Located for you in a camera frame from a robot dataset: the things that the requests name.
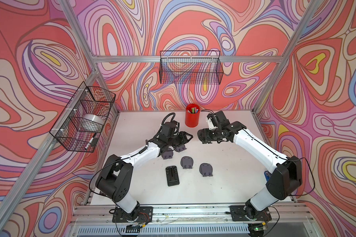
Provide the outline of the dark grey phone stand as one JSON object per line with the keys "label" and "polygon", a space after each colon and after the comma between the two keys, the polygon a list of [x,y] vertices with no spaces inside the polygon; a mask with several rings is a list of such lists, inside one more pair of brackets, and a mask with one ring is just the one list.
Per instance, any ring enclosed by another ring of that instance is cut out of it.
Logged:
{"label": "dark grey phone stand", "polygon": [[209,134],[208,128],[201,129],[197,132],[198,139],[202,142],[202,144],[210,144],[211,143],[211,141],[208,138],[208,134]]}

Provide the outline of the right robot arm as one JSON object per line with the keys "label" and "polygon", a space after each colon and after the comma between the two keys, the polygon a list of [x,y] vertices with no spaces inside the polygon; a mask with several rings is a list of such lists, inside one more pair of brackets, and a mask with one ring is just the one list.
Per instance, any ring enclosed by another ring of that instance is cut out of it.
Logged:
{"label": "right robot arm", "polygon": [[267,207],[286,199],[303,183],[300,158],[289,157],[273,149],[238,121],[225,126],[218,125],[213,129],[201,129],[197,135],[203,144],[226,141],[242,147],[271,174],[265,187],[245,203],[243,214],[249,220],[257,219]]}

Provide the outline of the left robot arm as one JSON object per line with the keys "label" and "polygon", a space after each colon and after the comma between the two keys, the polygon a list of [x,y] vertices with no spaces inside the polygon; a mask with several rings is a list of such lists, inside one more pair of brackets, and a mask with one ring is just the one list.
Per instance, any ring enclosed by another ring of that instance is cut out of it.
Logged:
{"label": "left robot arm", "polygon": [[156,134],[145,145],[124,156],[111,155],[103,168],[95,176],[98,195],[111,199],[118,208],[132,219],[139,214],[139,202],[129,193],[133,171],[158,157],[164,159],[174,153],[174,149],[185,146],[193,136],[180,131],[180,123],[175,113],[169,113],[161,122]]}

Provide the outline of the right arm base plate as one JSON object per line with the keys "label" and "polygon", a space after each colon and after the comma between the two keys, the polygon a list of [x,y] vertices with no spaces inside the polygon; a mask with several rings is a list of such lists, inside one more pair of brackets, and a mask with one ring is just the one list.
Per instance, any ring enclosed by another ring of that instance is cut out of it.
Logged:
{"label": "right arm base plate", "polygon": [[235,222],[269,222],[272,220],[268,208],[265,208],[262,211],[257,211],[253,206],[231,205],[228,214],[231,215],[232,220]]}

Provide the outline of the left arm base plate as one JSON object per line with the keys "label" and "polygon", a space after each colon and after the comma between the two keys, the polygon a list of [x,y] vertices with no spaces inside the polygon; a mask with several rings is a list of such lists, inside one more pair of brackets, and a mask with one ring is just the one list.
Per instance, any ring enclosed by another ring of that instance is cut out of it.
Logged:
{"label": "left arm base plate", "polygon": [[116,207],[109,211],[113,223],[149,223],[152,221],[153,207],[141,206],[136,207],[131,213],[126,213],[123,209]]}

